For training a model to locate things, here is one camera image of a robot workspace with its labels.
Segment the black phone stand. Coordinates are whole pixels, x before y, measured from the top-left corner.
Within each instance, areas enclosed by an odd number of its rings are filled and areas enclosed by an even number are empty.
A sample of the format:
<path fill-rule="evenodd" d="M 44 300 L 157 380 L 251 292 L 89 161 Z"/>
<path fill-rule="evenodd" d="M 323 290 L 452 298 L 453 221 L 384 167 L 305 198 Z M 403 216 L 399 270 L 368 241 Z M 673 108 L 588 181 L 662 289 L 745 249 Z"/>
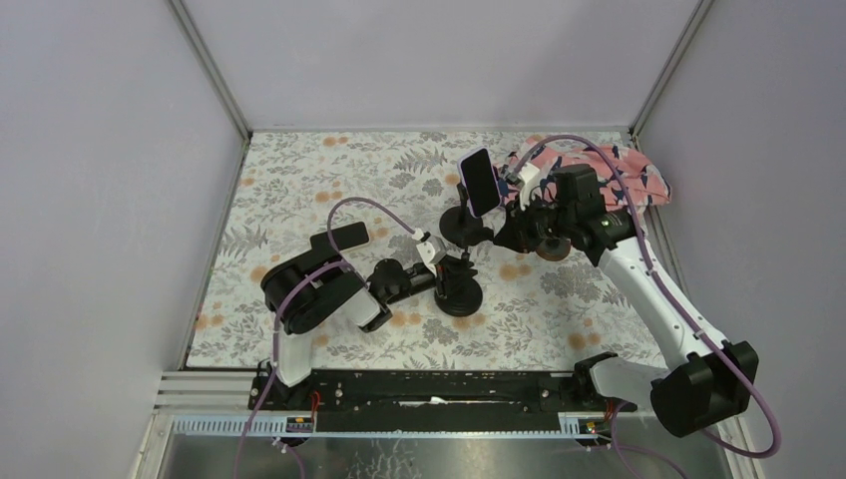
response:
<path fill-rule="evenodd" d="M 446 314 L 467 317 L 482 306 L 483 289 L 478 271 L 465 247 L 459 256 L 445 255 L 435 266 L 435 302 Z"/>
<path fill-rule="evenodd" d="M 471 215 L 466 188 L 456 186 L 460 205 L 445 211 L 439 221 L 441 237 L 459 248 L 469 248 L 492 240 L 494 232 L 481 219 Z"/>

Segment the phone with lavender case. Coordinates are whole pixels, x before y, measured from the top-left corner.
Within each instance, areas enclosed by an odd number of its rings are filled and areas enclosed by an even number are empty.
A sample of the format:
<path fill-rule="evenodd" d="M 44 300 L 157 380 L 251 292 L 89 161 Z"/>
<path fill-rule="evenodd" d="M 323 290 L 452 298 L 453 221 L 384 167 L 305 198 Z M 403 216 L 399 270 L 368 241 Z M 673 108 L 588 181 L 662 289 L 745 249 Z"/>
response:
<path fill-rule="evenodd" d="M 481 218 L 501 205 L 498 177 L 489 151 L 478 148 L 458 161 L 460 183 L 467 193 L 467 205 L 474 218 Z"/>

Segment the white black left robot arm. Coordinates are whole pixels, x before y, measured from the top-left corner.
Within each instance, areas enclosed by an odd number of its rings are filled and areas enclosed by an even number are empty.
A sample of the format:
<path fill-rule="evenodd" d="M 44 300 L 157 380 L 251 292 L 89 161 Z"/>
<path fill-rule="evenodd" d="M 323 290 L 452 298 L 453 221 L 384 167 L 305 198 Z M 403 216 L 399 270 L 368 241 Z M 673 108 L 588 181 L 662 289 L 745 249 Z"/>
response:
<path fill-rule="evenodd" d="M 441 239 L 428 233 L 413 237 L 418 262 L 405 267 L 394 258 L 383 259 L 366 278 L 330 243 L 316 245 L 264 276 L 260 288 L 275 314 L 270 394 L 281 407 L 295 410 L 308 400 L 312 331 L 328 319 L 345 319 L 369 333 L 391 319 L 391 305 L 426 291 L 453 317 L 471 316 L 481 308 L 483 290 L 469 253 L 448 255 Z"/>

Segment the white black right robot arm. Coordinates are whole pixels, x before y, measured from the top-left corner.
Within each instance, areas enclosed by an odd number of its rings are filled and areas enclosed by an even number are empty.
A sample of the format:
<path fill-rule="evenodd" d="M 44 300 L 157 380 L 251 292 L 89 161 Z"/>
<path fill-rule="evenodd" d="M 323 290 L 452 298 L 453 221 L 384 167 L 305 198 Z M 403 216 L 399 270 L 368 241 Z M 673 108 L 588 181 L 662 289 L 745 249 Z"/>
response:
<path fill-rule="evenodd" d="M 667 277 L 637 216 L 607 211 L 592 167 L 554 170 L 557 193 L 550 200 L 540 196 L 539 173 L 501 169 L 500 179 L 520 191 L 507 203 L 494 243 L 527 252 L 546 240 L 568 240 L 624 295 L 665 362 L 647 366 L 611 352 L 581 360 L 574 367 L 576 404 L 596 411 L 613 398 L 647 407 L 676 437 L 744 412 L 759 364 L 754 348 L 729 341 L 699 314 Z"/>

